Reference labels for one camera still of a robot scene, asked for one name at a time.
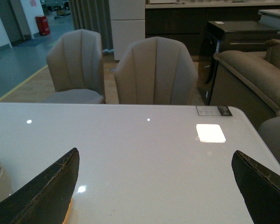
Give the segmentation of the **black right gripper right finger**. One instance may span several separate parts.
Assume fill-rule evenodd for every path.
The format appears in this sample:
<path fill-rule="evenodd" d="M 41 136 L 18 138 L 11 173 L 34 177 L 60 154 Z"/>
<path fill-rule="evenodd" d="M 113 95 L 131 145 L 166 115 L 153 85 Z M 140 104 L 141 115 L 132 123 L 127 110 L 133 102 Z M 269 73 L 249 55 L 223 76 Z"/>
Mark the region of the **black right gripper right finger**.
<path fill-rule="evenodd" d="M 237 150 L 231 166 L 255 224 L 280 224 L 280 175 Z"/>

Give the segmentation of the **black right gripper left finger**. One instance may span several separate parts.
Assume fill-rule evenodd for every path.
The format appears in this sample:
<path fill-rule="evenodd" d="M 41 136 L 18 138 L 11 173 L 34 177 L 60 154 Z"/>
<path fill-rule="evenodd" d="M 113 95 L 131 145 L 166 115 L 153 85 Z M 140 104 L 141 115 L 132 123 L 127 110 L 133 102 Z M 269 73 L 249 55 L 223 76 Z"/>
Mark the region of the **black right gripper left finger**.
<path fill-rule="evenodd" d="M 73 148 L 0 202 L 0 224 L 62 224 L 78 172 L 79 151 Z"/>

